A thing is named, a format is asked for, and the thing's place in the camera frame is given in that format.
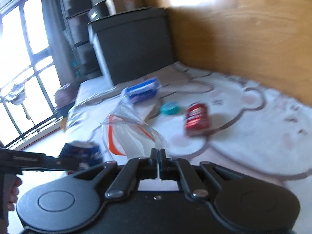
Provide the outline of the person left hand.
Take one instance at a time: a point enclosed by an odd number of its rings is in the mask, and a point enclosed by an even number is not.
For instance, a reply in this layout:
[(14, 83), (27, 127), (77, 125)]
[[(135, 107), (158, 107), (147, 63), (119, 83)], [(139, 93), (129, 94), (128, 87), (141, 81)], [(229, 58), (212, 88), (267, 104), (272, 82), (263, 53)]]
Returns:
[(9, 196), (9, 201), (7, 203), (7, 210), (9, 212), (15, 210), (15, 205), (17, 203), (18, 195), (19, 195), (19, 187), (21, 186), (21, 184), (22, 184), (22, 180), (19, 177), (17, 177), (14, 185), (12, 186), (10, 196)]

